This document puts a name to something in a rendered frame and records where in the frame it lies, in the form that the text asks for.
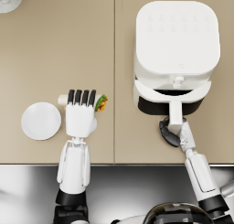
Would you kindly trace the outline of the chicken roll wrap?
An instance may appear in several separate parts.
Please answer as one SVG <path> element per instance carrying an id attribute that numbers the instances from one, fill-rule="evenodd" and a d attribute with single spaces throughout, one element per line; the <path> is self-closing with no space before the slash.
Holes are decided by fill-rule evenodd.
<path id="1" fill-rule="evenodd" d="M 106 95 L 97 94 L 96 97 L 95 97 L 95 101 L 94 101 L 94 105 L 95 105 L 94 110 L 96 112 L 103 111 L 105 109 L 105 107 L 106 107 L 106 101 L 107 100 L 108 100 L 108 97 Z M 60 95 L 58 97 L 58 104 L 60 106 L 66 106 L 68 104 L 68 95 L 67 94 Z"/>

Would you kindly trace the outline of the air fryer drawer with handle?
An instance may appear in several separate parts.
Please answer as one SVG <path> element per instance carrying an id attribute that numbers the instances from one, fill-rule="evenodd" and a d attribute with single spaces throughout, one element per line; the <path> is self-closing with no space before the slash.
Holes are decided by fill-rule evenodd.
<path id="1" fill-rule="evenodd" d="M 133 85 L 133 101 L 135 105 L 138 105 L 141 98 L 152 103 L 168 103 L 168 128 L 173 133 L 178 133 L 183 122 L 182 104 L 202 100 L 207 95 L 210 86 L 211 82 L 208 81 L 203 86 L 194 89 L 187 94 L 170 96 L 154 91 L 153 89 L 144 86 L 139 80 L 135 80 Z"/>

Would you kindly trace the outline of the pale air fryer body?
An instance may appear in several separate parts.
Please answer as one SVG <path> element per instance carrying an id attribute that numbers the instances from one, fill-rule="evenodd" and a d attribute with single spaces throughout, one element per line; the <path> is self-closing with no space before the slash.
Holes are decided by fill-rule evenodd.
<path id="1" fill-rule="evenodd" d="M 136 17 L 133 70 L 153 90 L 194 90 L 220 58 L 218 19 L 196 1 L 153 1 Z"/>

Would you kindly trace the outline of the white round plate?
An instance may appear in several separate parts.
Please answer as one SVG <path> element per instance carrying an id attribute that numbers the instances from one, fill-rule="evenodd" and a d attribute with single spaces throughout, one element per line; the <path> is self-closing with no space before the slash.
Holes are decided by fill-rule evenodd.
<path id="1" fill-rule="evenodd" d="M 60 125 L 59 110 L 48 102 L 37 102 L 30 105 L 21 118 L 21 128 L 25 135 L 38 141 L 54 136 Z"/>

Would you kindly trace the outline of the dark round robot body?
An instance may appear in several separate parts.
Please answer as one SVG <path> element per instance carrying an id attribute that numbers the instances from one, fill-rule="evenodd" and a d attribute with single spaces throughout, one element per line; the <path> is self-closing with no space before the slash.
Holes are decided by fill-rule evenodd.
<path id="1" fill-rule="evenodd" d="M 111 224 L 214 224 L 214 221 L 195 205 L 171 202 L 151 208 L 145 216 L 116 219 Z"/>

